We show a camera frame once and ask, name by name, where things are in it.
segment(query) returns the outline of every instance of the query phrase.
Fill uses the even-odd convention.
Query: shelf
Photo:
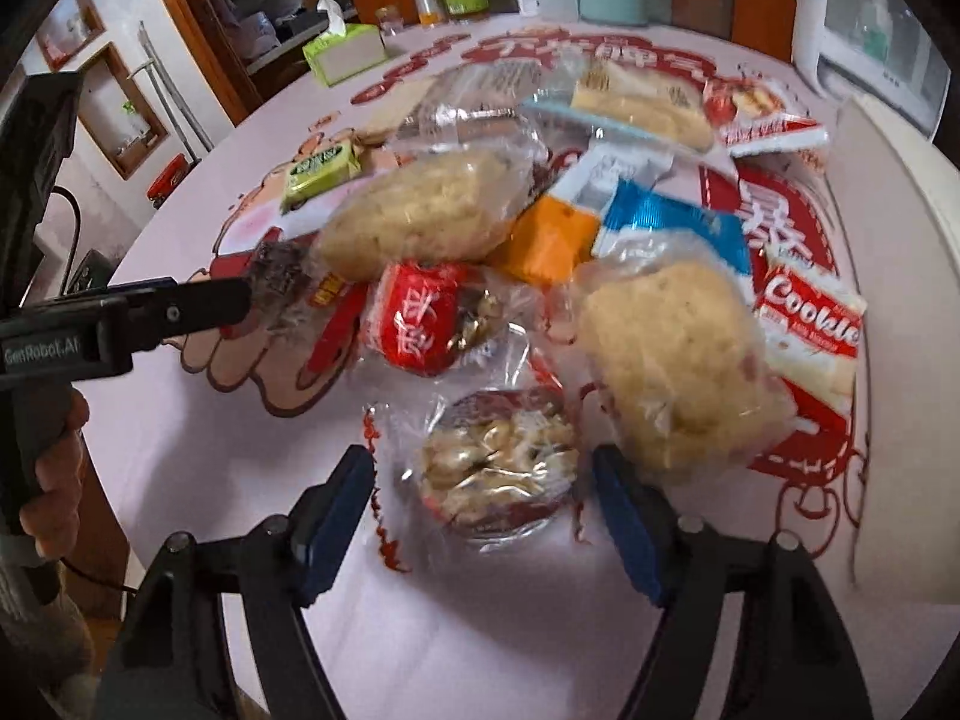
[[[79,69],[83,73],[78,118],[114,170],[127,180],[167,136],[112,43]]]
[[[59,0],[37,30],[37,42],[50,69],[59,70],[102,34],[93,0]]]

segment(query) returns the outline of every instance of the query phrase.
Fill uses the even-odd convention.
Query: black cable
[[[74,257],[77,256],[77,245],[80,242],[80,205],[77,204],[77,199],[73,196],[70,190],[64,189],[64,187],[54,186],[50,190],[50,194],[59,194],[61,197],[64,197],[68,203],[73,208],[73,218],[76,220],[76,224],[73,227],[73,242],[70,244],[70,253],[66,258],[66,267],[64,268],[64,280],[61,281],[61,290],[59,293],[63,295],[66,293],[66,283],[70,279],[70,269],[73,268]]]
[[[86,571],[80,570],[80,568],[73,565],[72,562],[66,559],[66,557],[61,558],[61,562],[67,567],[68,571],[72,571],[80,579],[86,579],[91,584],[99,584],[101,587],[106,587],[109,590],[116,590],[117,592],[126,592],[131,595],[136,595],[136,587],[128,586],[127,584],[114,584],[112,581],[107,581],[103,579],[97,579],[96,577],[90,576]]]

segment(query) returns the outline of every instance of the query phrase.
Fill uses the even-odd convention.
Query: tissue
[[[322,34],[344,37],[347,34],[347,23],[344,21],[344,11],[336,0],[320,0],[317,2],[317,12],[326,11],[329,24]]]

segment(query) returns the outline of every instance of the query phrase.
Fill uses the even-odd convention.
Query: green wrapped snack
[[[280,212],[295,211],[311,197],[340,186],[359,172],[360,163],[350,141],[311,154],[287,172]]]

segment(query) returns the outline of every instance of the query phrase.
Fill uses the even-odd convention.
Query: human hand
[[[74,389],[64,435],[37,459],[35,474],[43,494],[20,509],[24,533],[37,540],[37,552],[48,560],[68,555],[77,543],[83,464],[79,431],[88,419],[90,406]]]

